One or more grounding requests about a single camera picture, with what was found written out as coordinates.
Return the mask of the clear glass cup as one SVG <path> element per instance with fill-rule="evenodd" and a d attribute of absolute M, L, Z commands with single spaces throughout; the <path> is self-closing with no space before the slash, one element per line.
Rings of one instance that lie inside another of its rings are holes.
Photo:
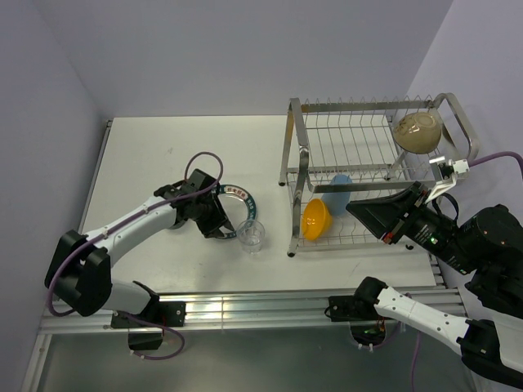
<path fill-rule="evenodd" d="M 236 230 L 236 237 L 242 249 L 249 254 L 259 253 L 262 249 L 265 236 L 265 227 L 258 220 L 245 220 Z"/>

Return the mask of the dark green mug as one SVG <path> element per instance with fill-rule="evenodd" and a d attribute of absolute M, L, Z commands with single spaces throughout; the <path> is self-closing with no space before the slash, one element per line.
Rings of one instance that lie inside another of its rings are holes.
<path fill-rule="evenodd" d="M 185 220 L 176 221 L 174 225 L 170 227 L 171 230 L 180 229 L 186 224 Z"/>

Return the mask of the blue plastic cup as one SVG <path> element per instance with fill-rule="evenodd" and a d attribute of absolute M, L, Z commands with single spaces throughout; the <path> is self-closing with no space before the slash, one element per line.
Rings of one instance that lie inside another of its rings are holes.
<path fill-rule="evenodd" d="M 344 174 L 337 174 L 330 181 L 330 185 L 347 185 L 351 184 L 352 180 L 349 176 Z M 346 213 L 346 205 L 351 198 L 350 192 L 332 192 L 324 193 L 321 197 L 322 202 L 328 208 L 331 216 L 339 217 Z"/>

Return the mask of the orange plastic bowl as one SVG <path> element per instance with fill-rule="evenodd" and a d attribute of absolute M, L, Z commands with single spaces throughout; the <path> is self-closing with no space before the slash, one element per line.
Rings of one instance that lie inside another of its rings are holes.
<path fill-rule="evenodd" d="M 315 241 L 330 229 L 333 218 L 320 198 L 313 198 L 302 213 L 302 234 L 307 241 Z"/>

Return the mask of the beige floral ceramic bowl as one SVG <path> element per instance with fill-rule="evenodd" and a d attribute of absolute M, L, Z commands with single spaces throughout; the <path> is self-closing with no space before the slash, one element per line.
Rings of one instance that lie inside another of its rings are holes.
<path fill-rule="evenodd" d="M 392 136 L 402 149 L 413 154 L 428 154 L 439 144 L 442 125 L 428 112 L 404 116 L 395 126 Z"/>

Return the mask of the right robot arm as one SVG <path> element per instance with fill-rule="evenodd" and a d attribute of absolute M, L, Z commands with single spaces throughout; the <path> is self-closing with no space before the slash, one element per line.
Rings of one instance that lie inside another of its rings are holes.
<path fill-rule="evenodd" d="M 474 296 L 486 316 L 452 315 L 374 277 L 349 296 L 331 296 L 325 316 L 333 322 L 394 319 L 449 347 L 475 374 L 520 389 L 522 226 L 509 209 L 485 207 L 459 224 L 414 182 L 392 196 L 350 201 L 346 210 L 385 244 L 407 238 L 465 277 L 460 292 Z"/>

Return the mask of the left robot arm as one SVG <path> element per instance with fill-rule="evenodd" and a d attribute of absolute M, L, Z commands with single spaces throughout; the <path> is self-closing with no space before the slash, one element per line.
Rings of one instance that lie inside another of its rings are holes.
<path fill-rule="evenodd" d="M 199 169 L 155 190 L 138 208 L 116 221 L 80 234 L 63 234 L 48 268 L 44 285 L 47 303 L 64 301 L 83 317 L 113 310 L 141 326 L 160 320 L 159 294 L 145 284 L 112 277 L 115 264 L 153 235 L 193 221 L 205 238 L 224 238 L 233 230 L 218 198 L 218 179 Z"/>

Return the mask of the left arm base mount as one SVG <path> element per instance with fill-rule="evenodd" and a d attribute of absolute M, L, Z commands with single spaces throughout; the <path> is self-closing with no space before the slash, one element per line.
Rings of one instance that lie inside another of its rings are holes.
<path fill-rule="evenodd" d="M 184 301 L 160 301 L 141 314 L 131 318 L 120 312 L 112 316 L 110 326 L 113 329 L 139 327 L 183 327 L 186 318 Z"/>

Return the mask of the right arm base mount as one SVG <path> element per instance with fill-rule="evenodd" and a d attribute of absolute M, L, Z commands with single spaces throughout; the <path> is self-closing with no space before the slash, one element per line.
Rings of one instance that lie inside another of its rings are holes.
<path fill-rule="evenodd" d="M 378 314 L 375 309 L 377 303 L 376 298 L 363 298 L 356 295 L 330 296 L 328 306 L 324 309 L 324 316 L 333 323 L 396 321 L 396 318 Z"/>

